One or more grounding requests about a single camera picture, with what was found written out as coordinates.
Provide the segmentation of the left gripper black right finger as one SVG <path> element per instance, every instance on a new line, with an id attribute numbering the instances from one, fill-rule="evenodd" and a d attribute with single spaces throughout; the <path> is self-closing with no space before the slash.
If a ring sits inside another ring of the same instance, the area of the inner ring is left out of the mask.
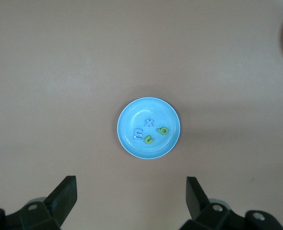
<path id="1" fill-rule="evenodd" d="M 271 214 L 250 210 L 240 216 L 221 201 L 210 200 L 196 177 L 187 177 L 186 204 L 191 216 L 182 230 L 283 230 Z"/>

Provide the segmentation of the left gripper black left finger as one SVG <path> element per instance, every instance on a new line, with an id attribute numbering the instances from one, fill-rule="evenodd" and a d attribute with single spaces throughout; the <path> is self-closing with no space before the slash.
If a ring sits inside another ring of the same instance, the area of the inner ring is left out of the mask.
<path id="1" fill-rule="evenodd" d="M 0 208 L 0 230 L 60 230 L 76 201 L 76 176 L 66 176 L 47 197 L 30 200 L 10 215 Z"/>

